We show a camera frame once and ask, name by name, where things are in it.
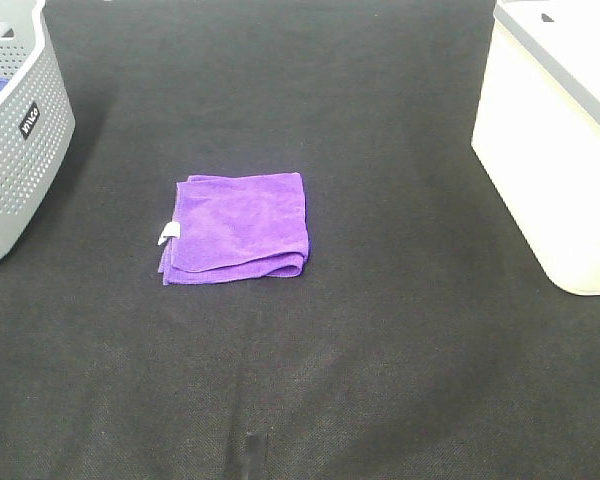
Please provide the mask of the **purple towel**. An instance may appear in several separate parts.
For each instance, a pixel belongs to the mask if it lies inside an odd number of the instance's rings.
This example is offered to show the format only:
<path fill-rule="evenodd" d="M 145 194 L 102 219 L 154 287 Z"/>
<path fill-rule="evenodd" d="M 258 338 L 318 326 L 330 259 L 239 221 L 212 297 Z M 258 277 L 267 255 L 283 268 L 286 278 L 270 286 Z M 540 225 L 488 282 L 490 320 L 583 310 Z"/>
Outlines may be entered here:
<path fill-rule="evenodd" d="M 192 175 L 159 243 L 165 285 L 297 277 L 310 252 L 302 176 Z"/>

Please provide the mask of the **white storage box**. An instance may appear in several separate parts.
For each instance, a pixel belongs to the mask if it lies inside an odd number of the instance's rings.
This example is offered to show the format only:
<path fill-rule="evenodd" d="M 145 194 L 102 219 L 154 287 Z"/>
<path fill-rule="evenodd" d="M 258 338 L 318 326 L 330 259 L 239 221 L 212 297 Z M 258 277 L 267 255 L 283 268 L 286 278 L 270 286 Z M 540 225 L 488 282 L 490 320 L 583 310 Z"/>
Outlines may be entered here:
<path fill-rule="evenodd" d="M 600 295 L 600 1 L 499 1 L 472 147 L 547 277 Z"/>

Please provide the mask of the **grey perforated basket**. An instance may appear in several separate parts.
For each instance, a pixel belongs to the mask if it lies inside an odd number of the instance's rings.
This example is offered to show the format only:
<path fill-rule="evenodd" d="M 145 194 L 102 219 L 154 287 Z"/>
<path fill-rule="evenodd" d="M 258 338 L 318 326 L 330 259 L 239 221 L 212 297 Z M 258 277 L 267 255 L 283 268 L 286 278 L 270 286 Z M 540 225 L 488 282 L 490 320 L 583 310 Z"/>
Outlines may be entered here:
<path fill-rule="evenodd" d="M 68 150 L 75 118 L 42 1 L 0 1 L 0 260 L 44 199 Z"/>

